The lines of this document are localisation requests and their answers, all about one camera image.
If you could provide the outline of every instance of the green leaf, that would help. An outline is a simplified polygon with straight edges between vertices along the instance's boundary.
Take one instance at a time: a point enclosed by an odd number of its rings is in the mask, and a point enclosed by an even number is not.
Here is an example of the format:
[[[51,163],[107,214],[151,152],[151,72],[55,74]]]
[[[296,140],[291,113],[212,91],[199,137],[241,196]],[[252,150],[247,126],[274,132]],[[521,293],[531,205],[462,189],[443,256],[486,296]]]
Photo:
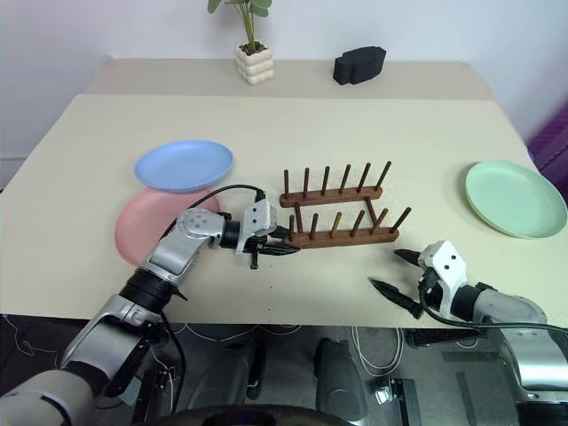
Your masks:
[[[261,7],[257,7],[254,6],[253,4],[250,6],[250,10],[256,15],[256,16],[262,16],[263,18],[266,18],[268,16],[268,11],[266,9],[263,9]]]
[[[209,13],[213,13],[217,10],[217,7],[221,4],[221,0],[209,0],[207,3],[207,10]]]
[[[250,0],[250,2],[260,9],[268,9],[272,4],[272,0]]]

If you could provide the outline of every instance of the tabletop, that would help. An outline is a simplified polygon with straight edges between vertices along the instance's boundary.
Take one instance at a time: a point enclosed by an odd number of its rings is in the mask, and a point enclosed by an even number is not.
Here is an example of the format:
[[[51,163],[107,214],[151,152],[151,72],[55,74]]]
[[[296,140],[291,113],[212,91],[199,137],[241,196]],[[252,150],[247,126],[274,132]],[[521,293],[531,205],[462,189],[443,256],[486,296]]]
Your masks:
[[[249,117],[256,120],[251,123]],[[133,272],[114,247],[114,222],[143,186],[133,174],[140,155],[174,140],[204,138],[229,147],[235,164],[218,185],[262,187],[277,204],[282,171],[301,189],[304,167],[320,185],[339,185],[345,164],[356,185],[366,162],[375,180],[393,165],[375,209],[388,207],[392,225],[413,211],[393,243],[318,248],[284,257],[203,250],[172,301],[175,322],[441,327],[415,320],[369,284],[376,277],[417,297],[420,270],[393,255],[450,240],[468,264],[471,283],[539,304],[549,322],[566,327],[566,231],[542,241],[501,234],[469,208],[463,183],[476,162],[504,159],[534,170],[525,145],[492,99],[308,99],[187,95],[79,95],[29,156],[3,194],[0,311],[89,318]],[[218,195],[223,210],[239,214],[253,199]],[[364,203],[305,208],[329,229],[335,212],[343,228]],[[279,222],[290,209],[278,207]],[[361,226],[369,226],[364,218]]]

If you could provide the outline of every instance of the wooden peg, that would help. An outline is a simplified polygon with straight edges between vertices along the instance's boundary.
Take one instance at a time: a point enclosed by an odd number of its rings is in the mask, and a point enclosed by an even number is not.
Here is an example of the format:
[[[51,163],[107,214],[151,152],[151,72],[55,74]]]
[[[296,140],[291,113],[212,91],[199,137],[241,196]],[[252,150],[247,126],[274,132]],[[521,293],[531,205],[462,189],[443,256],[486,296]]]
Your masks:
[[[321,186],[321,195],[326,194],[327,179],[329,178],[329,166],[326,166],[326,171],[323,174],[323,185]]]
[[[402,222],[406,219],[406,217],[408,216],[408,213],[410,213],[412,209],[410,209],[409,207],[407,207],[405,209],[405,211],[402,212],[402,215],[400,215],[400,217],[398,218],[397,222],[395,222],[394,226],[389,230],[390,233],[395,233],[398,229],[398,227],[400,226],[400,224],[402,224]]]
[[[296,229],[298,233],[304,233],[304,226],[302,225],[302,213],[300,213],[300,205],[294,204],[294,210],[296,211]]]
[[[383,209],[383,211],[379,215],[379,218],[376,219],[375,225],[373,226],[373,229],[371,229],[371,235],[374,235],[376,233],[377,229],[379,229],[379,226],[381,226],[381,222],[384,220],[384,217],[387,216],[388,212],[389,212],[388,209]]]
[[[347,177],[349,176],[350,170],[351,170],[351,165],[347,164],[347,166],[345,166],[345,172],[343,173],[343,180],[341,181],[341,186],[339,187],[339,193],[343,193],[343,189],[345,188],[345,184],[347,183]]]
[[[371,223],[373,225],[375,225],[375,222],[376,222],[375,209],[373,209],[373,204],[371,203],[371,199],[369,197],[365,197],[365,204],[367,205],[367,210],[369,210],[369,216],[371,217]]]
[[[289,187],[288,187],[288,171],[284,170],[284,198],[288,198]]]
[[[341,220],[341,211],[338,211],[335,215],[334,225],[331,227],[331,232],[329,233],[329,238],[334,238],[335,232],[337,231],[337,226],[339,226],[339,221]]]
[[[381,185],[383,184],[384,177],[387,176],[387,171],[391,168],[392,162],[387,162],[384,165],[383,173],[381,173],[381,177],[379,177],[379,181],[375,185],[375,190],[378,191]]]
[[[314,213],[312,217],[312,228],[310,230],[310,240],[316,237],[316,226],[318,225],[318,214]]]
[[[294,215],[290,215],[290,227],[288,228],[288,239],[294,240]]]
[[[351,237],[355,236],[355,233],[359,229],[359,225],[361,225],[361,220],[363,220],[363,216],[365,216],[365,210],[361,210],[357,219],[355,219],[355,225],[353,225],[353,229],[351,229],[351,233],[349,234]]]
[[[371,168],[371,163],[368,162],[367,164],[365,164],[365,169],[363,170],[363,176],[361,176],[361,180],[359,181],[359,186],[357,187],[357,192],[360,193],[361,192],[361,188],[363,187],[363,185],[365,184],[365,179],[367,179],[367,173],[369,172],[369,169]]]
[[[310,180],[310,169],[307,167],[304,170],[304,198],[308,196],[308,181]]]

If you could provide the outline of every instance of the black cable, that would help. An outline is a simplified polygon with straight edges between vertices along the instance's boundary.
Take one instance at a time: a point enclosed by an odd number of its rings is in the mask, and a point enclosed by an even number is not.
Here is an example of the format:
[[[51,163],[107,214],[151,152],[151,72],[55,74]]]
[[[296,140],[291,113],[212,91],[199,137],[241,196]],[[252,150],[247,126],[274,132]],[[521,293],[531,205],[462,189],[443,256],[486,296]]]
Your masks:
[[[256,191],[256,201],[260,201],[263,200],[266,195],[264,194],[264,191],[256,186],[253,185],[243,185],[243,184],[236,184],[236,185],[228,185],[228,186],[223,186],[221,188],[216,189],[215,191],[208,193],[207,195],[205,195],[203,198],[199,199],[198,201],[196,201],[194,204],[192,204],[191,206],[188,207],[188,209],[193,209],[194,207],[199,206],[202,202],[205,202],[206,200],[208,200],[209,198],[213,197],[214,195],[217,195],[218,193],[222,193],[223,191],[226,191],[228,189],[250,189],[252,191]],[[166,230],[163,232],[162,237],[160,237],[160,240],[165,237],[166,235],[168,235],[170,233],[170,231],[173,229],[173,227],[176,225],[176,221],[178,219],[175,218],[174,221],[170,224],[170,226],[168,226],[168,228],[166,228]]]
[[[114,404],[113,406],[95,406],[95,408],[97,408],[98,410],[112,410],[113,408],[117,408],[118,406],[121,406],[122,404],[124,404],[123,401],[117,402],[116,404]]]
[[[551,326],[549,324],[539,324],[536,322],[466,322],[466,321],[454,321],[452,319],[446,319],[435,313],[426,303],[426,290],[421,288],[418,291],[420,297],[420,305],[422,308],[430,315],[434,320],[446,324],[447,326],[454,327],[465,327],[474,329],[487,329],[487,328],[536,328],[539,330],[556,331],[568,335],[568,329]]]
[[[168,330],[168,333],[170,334],[171,340],[176,345],[177,353],[179,354],[179,360],[181,362],[181,368],[179,370],[179,382],[177,383],[177,389],[176,389],[176,396],[174,397],[174,401],[171,405],[172,406],[171,413],[174,414],[176,412],[176,409],[178,408],[179,395],[181,394],[181,390],[184,387],[185,369],[187,365],[185,363],[184,348],[181,347],[181,343],[174,334],[174,330],[171,329],[171,324],[166,318],[166,314],[160,312],[160,316],[162,317],[163,325],[166,327],[166,330]]]

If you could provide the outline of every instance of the potted plant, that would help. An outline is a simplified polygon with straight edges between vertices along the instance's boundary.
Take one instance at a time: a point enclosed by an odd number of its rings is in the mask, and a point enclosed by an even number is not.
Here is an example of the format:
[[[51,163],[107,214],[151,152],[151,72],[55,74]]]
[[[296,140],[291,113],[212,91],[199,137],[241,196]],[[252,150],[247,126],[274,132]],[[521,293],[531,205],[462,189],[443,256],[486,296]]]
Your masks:
[[[209,0],[207,10],[213,13],[223,0]],[[272,50],[255,38],[255,16],[268,16],[272,0],[228,0],[241,17],[247,42],[235,47],[237,71],[248,84],[259,84],[274,77]]]

